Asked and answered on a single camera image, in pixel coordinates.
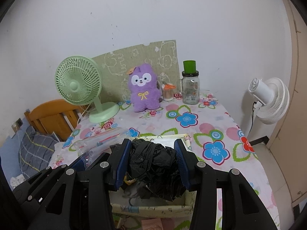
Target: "wooden door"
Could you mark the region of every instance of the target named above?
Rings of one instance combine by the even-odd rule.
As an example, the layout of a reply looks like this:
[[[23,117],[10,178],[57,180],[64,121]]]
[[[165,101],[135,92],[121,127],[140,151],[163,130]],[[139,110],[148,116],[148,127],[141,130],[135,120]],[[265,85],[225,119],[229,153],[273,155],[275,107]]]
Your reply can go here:
[[[269,146],[284,174],[293,206],[307,197],[307,26],[291,3],[297,44],[297,79],[292,101],[276,138]]]

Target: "white wall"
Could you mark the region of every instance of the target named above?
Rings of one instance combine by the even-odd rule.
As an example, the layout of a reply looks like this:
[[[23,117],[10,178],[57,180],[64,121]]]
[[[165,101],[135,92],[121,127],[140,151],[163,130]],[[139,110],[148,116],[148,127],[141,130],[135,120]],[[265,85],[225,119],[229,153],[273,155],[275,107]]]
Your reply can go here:
[[[170,39],[181,71],[182,61],[196,60],[202,88],[239,125],[251,112],[252,98],[244,93],[252,78],[289,83],[291,38],[282,0],[16,0],[0,24],[1,137],[16,115],[59,97],[54,73],[64,58]],[[274,129],[255,126],[251,140]]]

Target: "glass jar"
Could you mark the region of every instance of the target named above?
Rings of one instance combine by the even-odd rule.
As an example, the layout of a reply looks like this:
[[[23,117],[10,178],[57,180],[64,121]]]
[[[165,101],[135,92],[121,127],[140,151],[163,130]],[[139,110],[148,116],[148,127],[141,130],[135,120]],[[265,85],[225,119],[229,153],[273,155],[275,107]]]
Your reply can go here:
[[[182,79],[177,82],[179,93],[182,95],[182,101],[186,104],[198,104],[200,99],[200,81],[199,73],[182,72]]]

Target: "fan center hub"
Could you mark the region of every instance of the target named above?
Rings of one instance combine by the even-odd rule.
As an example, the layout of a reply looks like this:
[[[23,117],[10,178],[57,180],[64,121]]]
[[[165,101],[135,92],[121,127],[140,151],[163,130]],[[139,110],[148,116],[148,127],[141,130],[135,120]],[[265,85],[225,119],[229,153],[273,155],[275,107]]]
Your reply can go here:
[[[78,88],[79,88],[79,84],[78,84],[77,82],[75,82],[75,81],[72,81],[72,82],[70,82],[69,87],[70,87],[73,91],[76,91],[76,90],[78,90]]]

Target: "fan base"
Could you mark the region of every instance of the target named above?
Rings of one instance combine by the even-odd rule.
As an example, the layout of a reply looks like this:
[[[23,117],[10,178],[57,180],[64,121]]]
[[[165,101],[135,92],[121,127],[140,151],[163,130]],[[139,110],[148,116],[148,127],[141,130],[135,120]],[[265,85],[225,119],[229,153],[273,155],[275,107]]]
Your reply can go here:
[[[102,104],[102,111],[96,109],[90,113],[89,120],[91,123],[101,123],[114,117],[119,111],[119,105],[114,102],[106,102]]]

